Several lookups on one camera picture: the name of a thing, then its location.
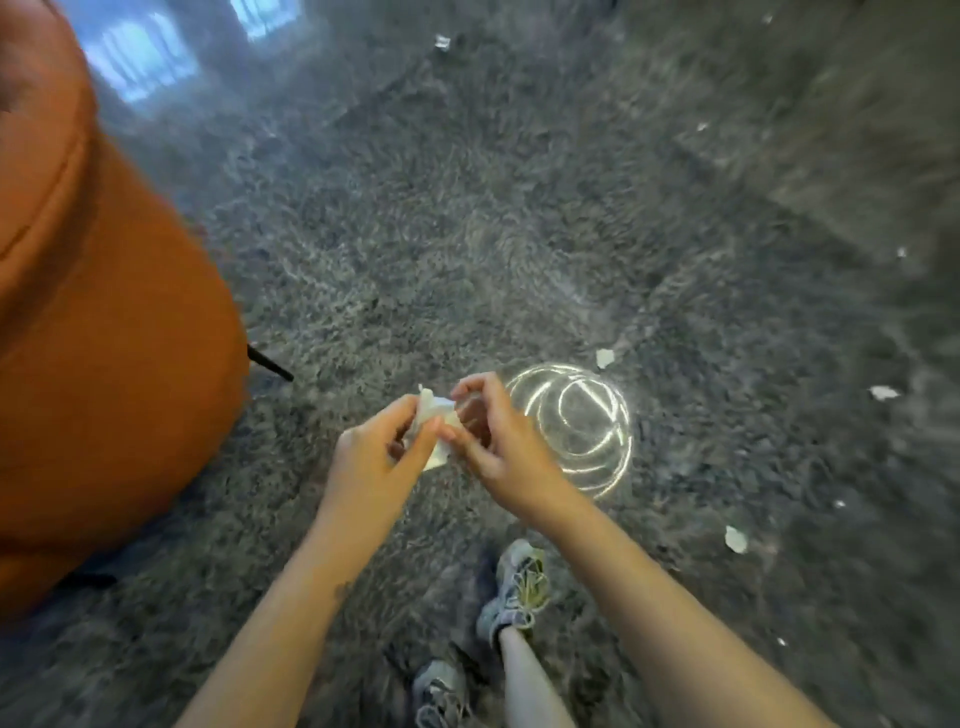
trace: orange fabric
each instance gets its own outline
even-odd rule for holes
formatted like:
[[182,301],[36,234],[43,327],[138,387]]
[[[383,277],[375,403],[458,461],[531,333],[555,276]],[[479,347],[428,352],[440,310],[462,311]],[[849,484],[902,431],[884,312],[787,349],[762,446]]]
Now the orange fabric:
[[69,27],[0,0],[0,617],[165,510],[244,401],[246,337],[96,126]]

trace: sneaker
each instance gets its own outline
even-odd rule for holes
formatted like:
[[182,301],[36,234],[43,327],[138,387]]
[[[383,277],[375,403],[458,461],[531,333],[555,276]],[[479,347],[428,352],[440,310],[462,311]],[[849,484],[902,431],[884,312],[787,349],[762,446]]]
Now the sneaker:
[[496,564],[499,591],[477,619],[477,637],[496,649],[504,627],[529,630],[535,615],[550,601],[550,583],[543,570],[543,551],[517,539]]
[[417,728],[458,728],[468,714],[467,678],[450,663],[434,660],[414,678]]

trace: wrist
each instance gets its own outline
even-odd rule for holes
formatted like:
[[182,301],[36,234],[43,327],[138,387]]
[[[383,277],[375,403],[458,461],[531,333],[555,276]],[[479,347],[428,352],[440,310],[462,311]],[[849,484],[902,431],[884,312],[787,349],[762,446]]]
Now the wrist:
[[317,519],[300,544],[299,552],[324,575],[341,582],[352,582],[364,569],[376,548],[355,531]]
[[544,508],[543,523],[538,531],[555,545],[567,533],[575,530],[585,513],[593,509],[593,501],[563,478],[553,492],[548,508]]

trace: shoe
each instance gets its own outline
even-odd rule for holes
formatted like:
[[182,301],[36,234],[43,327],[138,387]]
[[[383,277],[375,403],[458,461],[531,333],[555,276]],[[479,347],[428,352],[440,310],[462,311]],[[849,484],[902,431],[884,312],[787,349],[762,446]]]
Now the shoe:
[[504,627],[529,630],[535,615],[550,601],[550,582],[543,569],[543,551],[526,539],[517,539],[496,564],[499,587],[477,619],[477,637],[496,650],[496,636]]
[[450,663],[434,660],[412,688],[417,728],[458,728],[467,718],[467,678]]

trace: white paper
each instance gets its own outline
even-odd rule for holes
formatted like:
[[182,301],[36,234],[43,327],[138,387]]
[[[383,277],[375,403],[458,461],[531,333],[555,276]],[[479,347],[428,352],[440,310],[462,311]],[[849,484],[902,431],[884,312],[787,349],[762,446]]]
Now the white paper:
[[613,349],[598,349],[597,350],[597,369],[606,369],[611,364],[613,364],[616,359],[616,354],[613,353]]
[[878,384],[876,387],[871,387],[870,394],[872,394],[877,401],[895,400],[900,396],[900,392],[893,387],[888,387],[886,384]]
[[[455,401],[448,400],[445,397],[436,397],[432,390],[426,389],[425,387],[421,388],[420,402],[417,404],[417,415],[414,417],[410,429],[408,429],[407,433],[403,436],[403,446],[409,448],[413,445],[414,440],[417,439],[417,433],[420,432],[420,426],[437,415],[442,415],[444,422],[448,425],[463,427],[463,425],[460,424],[460,418],[457,417],[455,407]],[[430,459],[427,460],[426,465],[423,466],[423,471],[426,472],[445,465],[449,456],[450,445],[443,440],[438,440],[437,445],[433,448],[433,452],[430,453]]]
[[724,543],[733,553],[746,553],[750,542],[747,536],[733,526],[727,526],[727,533],[724,536]]

